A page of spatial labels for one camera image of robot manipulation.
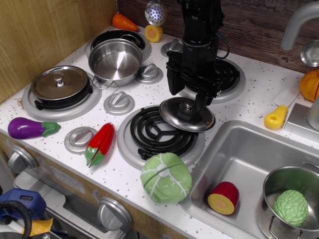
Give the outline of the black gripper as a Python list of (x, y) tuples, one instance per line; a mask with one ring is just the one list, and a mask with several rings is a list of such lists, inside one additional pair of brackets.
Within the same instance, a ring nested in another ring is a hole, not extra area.
[[(167, 53), (167, 80), (172, 95), (178, 94), (185, 88), (185, 80), (188, 77), (195, 80), (199, 77), (200, 72), (210, 69), (217, 58), (218, 39), (213, 39), (210, 42), (191, 42), (188, 40), (182, 42), (182, 53), (173, 51)], [(199, 88), (195, 97), (195, 110), (199, 111), (209, 106), (217, 92), (218, 90), (210, 92), (206, 88)]]

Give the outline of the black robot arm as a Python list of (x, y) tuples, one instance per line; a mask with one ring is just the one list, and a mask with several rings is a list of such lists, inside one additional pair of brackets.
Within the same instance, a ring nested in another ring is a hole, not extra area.
[(199, 111), (234, 81), (230, 64), (217, 57), (223, 39), (218, 30), (225, 15), (219, 0), (181, 0), (179, 4), (184, 24), (182, 52), (167, 52), (169, 91), (176, 95), (189, 87), (196, 93), (195, 109)]

